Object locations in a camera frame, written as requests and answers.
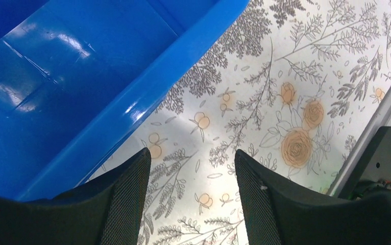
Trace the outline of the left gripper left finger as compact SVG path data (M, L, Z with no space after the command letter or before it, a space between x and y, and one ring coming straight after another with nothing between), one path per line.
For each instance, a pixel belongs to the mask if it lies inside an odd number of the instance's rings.
M145 148L52 199L0 197L0 244L137 244L150 168Z

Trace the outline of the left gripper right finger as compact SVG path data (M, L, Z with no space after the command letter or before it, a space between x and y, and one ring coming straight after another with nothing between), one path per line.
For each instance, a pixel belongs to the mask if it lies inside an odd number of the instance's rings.
M249 244L391 244L391 191L358 201L303 187L235 153Z

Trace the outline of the blue plastic divided bin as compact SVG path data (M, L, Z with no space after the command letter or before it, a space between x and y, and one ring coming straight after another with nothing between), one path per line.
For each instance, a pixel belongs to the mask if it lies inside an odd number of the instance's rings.
M0 1L0 197L86 181L247 1Z

